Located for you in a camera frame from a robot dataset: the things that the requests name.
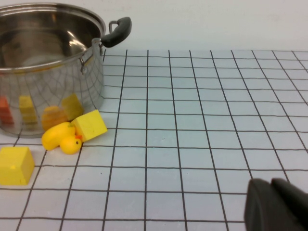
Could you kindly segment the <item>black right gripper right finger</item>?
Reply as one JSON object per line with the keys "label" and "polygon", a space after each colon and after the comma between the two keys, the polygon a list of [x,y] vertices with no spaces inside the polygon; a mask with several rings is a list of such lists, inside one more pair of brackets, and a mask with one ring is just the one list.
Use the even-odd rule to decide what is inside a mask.
{"label": "black right gripper right finger", "polygon": [[305,230],[308,230],[308,195],[283,179],[274,178],[271,181],[271,185],[297,218],[298,222]]}

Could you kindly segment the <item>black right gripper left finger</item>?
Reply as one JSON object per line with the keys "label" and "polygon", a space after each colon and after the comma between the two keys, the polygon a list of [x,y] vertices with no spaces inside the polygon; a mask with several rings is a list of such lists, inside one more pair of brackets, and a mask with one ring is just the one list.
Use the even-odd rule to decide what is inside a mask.
{"label": "black right gripper left finger", "polygon": [[247,231],[299,231],[301,224],[278,192],[262,179],[248,183],[244,210]]}

